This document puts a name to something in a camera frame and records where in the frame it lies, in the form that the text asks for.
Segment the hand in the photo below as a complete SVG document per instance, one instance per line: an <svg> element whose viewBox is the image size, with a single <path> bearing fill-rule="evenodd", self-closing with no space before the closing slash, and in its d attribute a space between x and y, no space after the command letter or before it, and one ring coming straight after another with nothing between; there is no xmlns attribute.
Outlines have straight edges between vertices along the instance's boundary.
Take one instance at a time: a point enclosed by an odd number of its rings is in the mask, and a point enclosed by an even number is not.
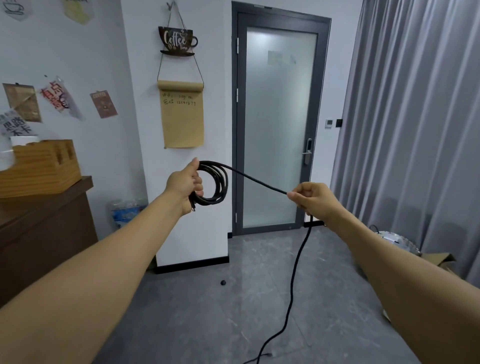
<svg viewBox="0 0 480 364"><path fill-rule="evenodd" d="M184 169L173 172L167 180L165 192L176 194L182 199L182 215L186 215L192 210L188 199L192 191L199 196L204 195L202 178L197 172L199 163L200 161L195 157Z"/></svg>
<svg viewBox="0 0 480 364"><path fill-rule="evenodd" d="M315 216L325 224L345 210L325 183L300 183L287 196L308 215Z"/></svg>

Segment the door handle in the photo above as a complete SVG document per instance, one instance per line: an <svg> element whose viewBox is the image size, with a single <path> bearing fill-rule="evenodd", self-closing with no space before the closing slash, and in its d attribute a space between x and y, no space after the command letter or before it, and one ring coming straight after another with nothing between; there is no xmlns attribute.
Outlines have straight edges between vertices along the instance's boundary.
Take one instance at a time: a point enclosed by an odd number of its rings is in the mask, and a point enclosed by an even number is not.
<svg viewBox="0 0 480 364"><path fill-rule="evenodd" d="M305 151L302 153L303 157L303 164L308 166L310 163L310 159L312 158L312 138L308 138L307 142L305 143Z"/></svg>

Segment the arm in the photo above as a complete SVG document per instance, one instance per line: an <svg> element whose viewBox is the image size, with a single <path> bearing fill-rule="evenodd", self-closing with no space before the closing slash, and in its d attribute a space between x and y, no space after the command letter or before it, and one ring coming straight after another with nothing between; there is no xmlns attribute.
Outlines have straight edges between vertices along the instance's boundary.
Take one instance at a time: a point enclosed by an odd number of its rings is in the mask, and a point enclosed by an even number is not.
<svg viewBox="0 0 480 364"><path fill-rule="evenodd" d="M290 200L347 243L392 325L423 363L480 363L480 290L363 225L323 183Z"/></svg>
<svg viewBox="0 0 480 364"><path fill-rule="evenodd" d="M125 313L188 195L203 195L198 159L128 225L64 262L0 310L0 363L91 363Z"/></svg>

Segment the gray door frame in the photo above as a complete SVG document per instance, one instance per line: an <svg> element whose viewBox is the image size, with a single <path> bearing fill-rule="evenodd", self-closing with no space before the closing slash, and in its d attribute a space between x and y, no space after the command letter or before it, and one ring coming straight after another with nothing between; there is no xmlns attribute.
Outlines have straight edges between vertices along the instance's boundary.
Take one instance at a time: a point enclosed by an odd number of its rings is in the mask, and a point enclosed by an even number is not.
<svg viewBox="0 0 480 364"><path fill-rule="evenodd" d="M312 84L305 130L305 148L311 139L311 151L315 147L318 112L322 98L328 37L331 19L321 16L289 12L280 9L232 2L232 167L243 170L245 139L245 82L247 26L283 29L317 34L313 62ZM308 165L302 164L300 182L309 181L313 154ZM232 175L232 234L245 235L267 231L298 229L303 226L304 212L297 209L295 223L243 228L243 177Z"/></svg>

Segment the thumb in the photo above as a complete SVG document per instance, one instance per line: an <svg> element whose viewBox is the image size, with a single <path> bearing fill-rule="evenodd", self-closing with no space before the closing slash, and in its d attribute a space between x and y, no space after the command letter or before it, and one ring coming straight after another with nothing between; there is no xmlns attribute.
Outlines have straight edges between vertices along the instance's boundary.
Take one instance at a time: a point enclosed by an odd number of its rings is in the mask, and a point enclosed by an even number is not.
<svg viewBox="0 0 480 364"><path fill-rule="evenodd" d="M297 192L288 192L287 197L297 205L308 207L310 199Z"/></svg>
<svg viewBox="0 0 480 364"><path fill-rule="evenodd" d="M187 166L183 169L185 172L189 173L190 175L193 175L195 171L198 169L198 166L200 165L200 161L198 160L197 157L192 159L192 161L187 164Z"/></svg>

